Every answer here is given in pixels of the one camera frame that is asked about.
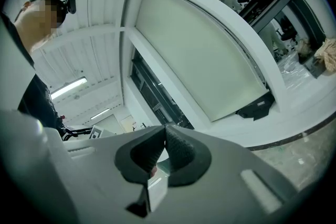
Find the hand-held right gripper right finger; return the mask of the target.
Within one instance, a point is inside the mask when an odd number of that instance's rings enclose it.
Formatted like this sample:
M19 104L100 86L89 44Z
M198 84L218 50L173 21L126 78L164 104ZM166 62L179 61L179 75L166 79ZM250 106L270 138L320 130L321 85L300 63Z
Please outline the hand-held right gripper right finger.
M171 173L153 223L267 223L297 194L247 148L181 127L165 134Z

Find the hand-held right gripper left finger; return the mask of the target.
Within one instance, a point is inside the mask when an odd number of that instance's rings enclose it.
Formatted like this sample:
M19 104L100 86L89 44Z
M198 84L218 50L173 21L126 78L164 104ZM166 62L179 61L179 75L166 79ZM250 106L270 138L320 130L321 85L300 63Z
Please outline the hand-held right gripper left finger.
M64 181L98 206L149 209L148 181L164 150L165 127L65 144Z

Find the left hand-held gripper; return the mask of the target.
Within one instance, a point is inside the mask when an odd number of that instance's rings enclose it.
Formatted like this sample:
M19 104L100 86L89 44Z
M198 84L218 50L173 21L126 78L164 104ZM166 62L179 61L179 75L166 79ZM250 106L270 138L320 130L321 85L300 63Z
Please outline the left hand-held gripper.
M110 132L97 125L94 125L91 129L89 139L97 139L97 138L104 138L104 137L110 137L110 136L115 136L115 133Z

